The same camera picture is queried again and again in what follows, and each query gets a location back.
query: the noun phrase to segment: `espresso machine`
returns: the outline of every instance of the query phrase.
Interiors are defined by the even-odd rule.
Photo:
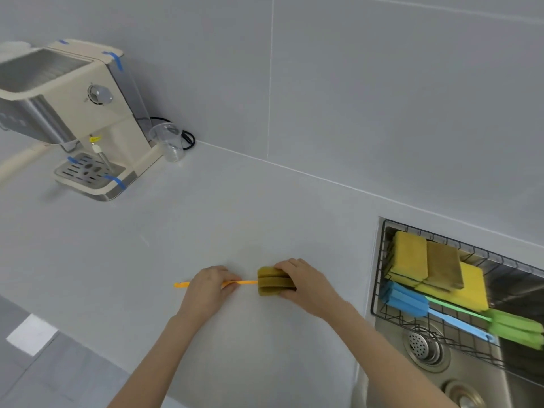
[[[0,63],[0,127],[50,144],[79,140],[83,150],[53,177],[99,201],[161,156],[125,55],[85,41],[58,40]]]

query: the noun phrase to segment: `person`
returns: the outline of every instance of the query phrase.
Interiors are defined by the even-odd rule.
[[[325,275],[302,259],[284,260],[274,267],[289,274],[296,286],[296,290],[284,290],[281,296],[330,325],[350,349],[387,407],[456,407],[340,297]],[[238,275],[223,266],[208,267],[196,274],[180,310],[170,318],[157,342],[108,408],[160,408],[194,335],[238,288],[237,283],[231,283],[221,289],[221,283],[239,280]]]

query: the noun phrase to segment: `black wire rack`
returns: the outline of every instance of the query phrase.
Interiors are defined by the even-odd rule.
[[[459,240],[392,220],[384,220],[379,240],[374,294],[371,301],[371,313],[377,318],[417,332],[432,341],[438,341],[544,386],[544,351],[528,348],[501,338],[499,344],[495,345],[466,333],[436,316],[427,315],[423,318],[427,324],[432,322],[435,326],[441,327],[440,334],[434,333],[430,337],[426,327],[418,323],[418,319],[421,320],[421,318],[415,319],[396,308],[385,305],[379,299],[380,287],[387,282],[384,277],[384,270],[387,267],[387,250],[393,236],[398,231],[417,234],[427,240],[456,247],[462,262],[483,270],[490,307],[524,316],[540,323],[544,323],[544,271]],[[480,318],[434,303],[429,305],[439,312],[452,315],[471,325],[482,329],[487,328],[487,323]]]

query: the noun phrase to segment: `clear plastic cup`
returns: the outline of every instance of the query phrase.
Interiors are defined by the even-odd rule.
[[[160,123],[149,131],[150,137],[160,146],[164,158],[169,162],[180,161],[183,157],[181,130],[173,123]]]

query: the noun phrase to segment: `orange handle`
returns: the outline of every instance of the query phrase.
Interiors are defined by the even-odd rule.
[[[225,281],[221,283],[221,288],[224,288],[231,283],[238,283],[239,285],[256,285],[257,281]],[[178,282],[173,284],[174,288],[187,288],[187,286],[189,286],[189,282]]]

